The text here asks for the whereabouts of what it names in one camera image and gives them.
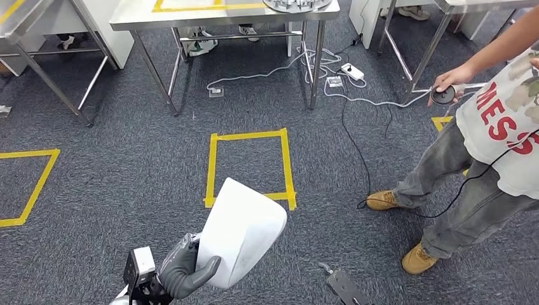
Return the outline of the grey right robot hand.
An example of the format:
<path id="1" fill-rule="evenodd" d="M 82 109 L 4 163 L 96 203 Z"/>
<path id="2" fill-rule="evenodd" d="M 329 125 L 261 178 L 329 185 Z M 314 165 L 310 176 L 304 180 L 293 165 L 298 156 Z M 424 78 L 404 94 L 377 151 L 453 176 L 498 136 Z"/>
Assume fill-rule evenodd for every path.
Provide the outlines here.
<path id="1" fill-rule="evenodd" d="M 323 262 L 317 263 L 327 273 L 327 286 L 341 299 L 345 305 L 366 305 L 367 299 L 360 293 L 357 285 L 342 269 L 332 269 Z"/>

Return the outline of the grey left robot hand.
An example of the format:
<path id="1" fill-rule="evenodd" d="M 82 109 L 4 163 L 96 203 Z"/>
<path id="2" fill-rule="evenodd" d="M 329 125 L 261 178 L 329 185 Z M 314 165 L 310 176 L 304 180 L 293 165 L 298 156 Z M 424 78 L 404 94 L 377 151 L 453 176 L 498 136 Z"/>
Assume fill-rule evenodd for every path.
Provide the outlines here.
<path id="1" fill-rule="evenodd" d="M 191 295 L 219 269 L 222 258 L 213 256 L 201 269 L 196 270 L 199 245 L 197 234 L 185 234 L 167 254 L 158 271 L 161 286 L 173 299 L 181 300 Z"/>

